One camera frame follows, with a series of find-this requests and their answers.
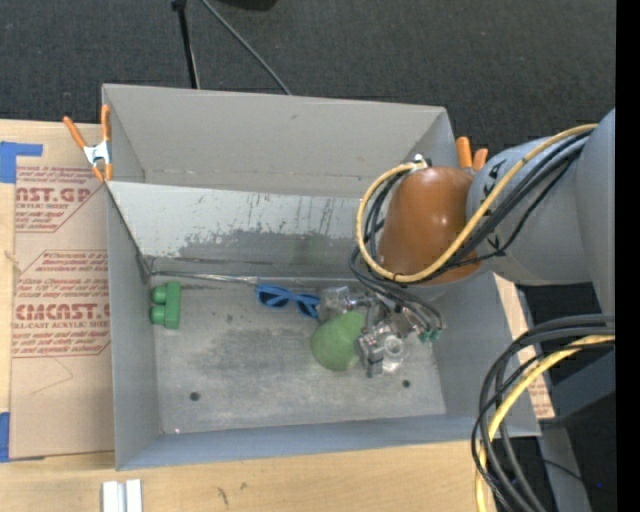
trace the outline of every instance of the bin floor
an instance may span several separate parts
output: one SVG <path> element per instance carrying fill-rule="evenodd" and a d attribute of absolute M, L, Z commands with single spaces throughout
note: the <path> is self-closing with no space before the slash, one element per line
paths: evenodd
<path fill-rule="evenodd" d="M 320 366 L 318 322 L 295 304 L 260 304 L 246 283 L 183 283 L 178 330 L 154 326 L 165 433 L 444 414 L 431 347 L 415 337 L 397 373 L 367 378 Z"/>

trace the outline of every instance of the sunglasses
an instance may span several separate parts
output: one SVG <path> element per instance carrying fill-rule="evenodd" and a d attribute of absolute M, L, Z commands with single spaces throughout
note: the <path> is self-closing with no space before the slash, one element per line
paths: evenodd
<path fill-rule="evenodd" d="M 292 293 L 281 286 L 260 284 L 256 286 L 256 297 L 260 304 L 270 308 L 281 309 L 293 301 L 298 311 L 309 318 L 318 318 L 316 306 L 320 304 L 320 297 L 308 293 Z"/>

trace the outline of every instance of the gray carpet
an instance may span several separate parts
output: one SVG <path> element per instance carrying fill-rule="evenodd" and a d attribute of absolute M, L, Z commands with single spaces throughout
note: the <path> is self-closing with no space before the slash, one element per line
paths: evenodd
<path fill-rule="evenodd" d="M 616 103 L 614 0 L 211 1 L 294 94 L 445 106 L 491 154 Z M 199 1 L 187 18 L 202 88 L 282 93 Z M 169 0 L 0 0 L 1 118 L 96 122 L 104 82 L 189 87 Z M 589 286 L 527 297 L 537 321 L 597 308 Z M 615 395 L 570 434 L 616 510 Z"/>

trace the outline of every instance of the gray bin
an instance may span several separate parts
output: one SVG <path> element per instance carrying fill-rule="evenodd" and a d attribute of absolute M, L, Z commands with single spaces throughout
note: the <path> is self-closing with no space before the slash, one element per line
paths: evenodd
<path fill-rule="evenodd" d="M 434 299 L 440 340 L 402 372 L 331 372 L 317 322 L 259 304 L 258 282 L 357 286 L 359 199 L 416 152 L 456 165 L 440 107 L 105 85 L 116 467 L 193 464 L 468 439 L 482 378 L 511 341 L 493 274 Z M 193 274 L 208 279 L 194 279 Z M 149 321 L 182 284 L 181 324 Z M 514 435 L 539 433 L 528 397 Z"/>

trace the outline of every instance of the yellow cable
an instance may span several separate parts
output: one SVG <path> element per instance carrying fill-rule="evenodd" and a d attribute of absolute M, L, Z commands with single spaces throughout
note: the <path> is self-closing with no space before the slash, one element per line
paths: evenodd
<path fill-rule="evenodd" d="M 533 366 L 528 368 L 525 373 L 523 373 L 522 377 L 518 381 L 518 383 L 511 389 L 511 391 L 507 394 L 504 401 L 500 404 L 500 407 L 496 410 L 495 415 L 491 418 L 489 422 L 489 440 L 493 441 L 493 438 L 500 427 L 500 424 L 504 421 L 507 413 L 513 407 L 513 404 L 516 402 L 518 397 L 524 392 L 525 389 L 529 387 L 529 385 L 540 376 L 542 373 L 547 371 L 549 368 L 562 361 L 563 359 L 575 354 L 582 350 L 586 345 L 596 345 L 598 343 L 605 343 L 607 341 L 615 340 L 615 336 L 608 335 L 593 335 L 586 336 L 582 339 L 574 341 L 570 345 L 568 345 L 567 349 L 561 350 L 559 352 L 555 352 L 545 357 L 542 361 L 535 363 Z M 486 469 L 487 465 L 487 454 L 484 448 L 481 446 L 478 452 L 478 456 L 480 458 L 480 463 L 483 468 Z M 476 508 L 479 512 L 486 512 L 486 506 L 484 503 L 484 491 L 483 487 L 483 479 L 480 475 L 480 472 L 476 472 L 475 479 L 475 489 L 476 489 Z"/>
<path fill-rule="evenodd" d="M 373 184 L 366 191 L 362 200 L 360 201 L 360 206 L 358 208 L 358 213 L 356 215 L 356 237 L 358 242 L 358 247 L 360 248 L 360 253 L 362 257 L 367 262 L 367 265 L 378 273 L 380 276 L 398 282 L 398 283 L 414 283 L 416 281 L 420 281 L 429 277 L 431 274 L 436 272 L 440 267 L 442 267 L 449 258 L 453 255 L 455 251 L 464 243 L 464 241 L 469 237 L 471 231 L 476 227 L 476 225 L 482 219 L 482 216 L 489 209 L 491 204 L 495 201 L 498 195 L 504 190 L 507 184 L 513 179 L 513 177 L 524 167 L 529 160 L 534 158 L 535 156 L 542 153 L 545 149 L 552 146 L 556 142 L 566 139 L 567 137 L 571 137 L 573 135 L 578 135 L 580 133 L 592 130 L 598 126 L 597 124 L 585 124 L 582 126 L 576 126 L 575 128 L 571 128 L 569 130 L 565 130 L 564 132 L 558 133 L 553 137 L 549 137 L 544 142 L 533 148 L 529 153 L 527 153 L 522 159 L 520 159 L 509 171 L 502 177 L 502 179 L 496 184 L 491 193 L 485 198 L 480 207 L 473 214 L 471 219 L 467 222 L 465 227 L 462 229 L 458 237 L 453 241 L 453 243 L 449 246 L 449 248 L 429 267 L 421 270 L 417 274 L 411 275 L 403 275 L 403 274 L 394 274 L 393 272 L 389 272 L 387 269 L 380 266 L 369 254 L 367 251 L 366 244 L 364 242 L 364 234 L 362 233 L 362 219 L 364 217 L 364 211 L 367 207 L 371 196 L 377 190 L 377 188 L 384 183 L 391 176 L 398 174 L 400 172 L 404 172 L 408 169 L 416 169 L 418 168 L 415 164 L 403 164 L 398 167 L 394 167 L 393 169 L 382 174 L 377 180 L 373 182 Z"/>

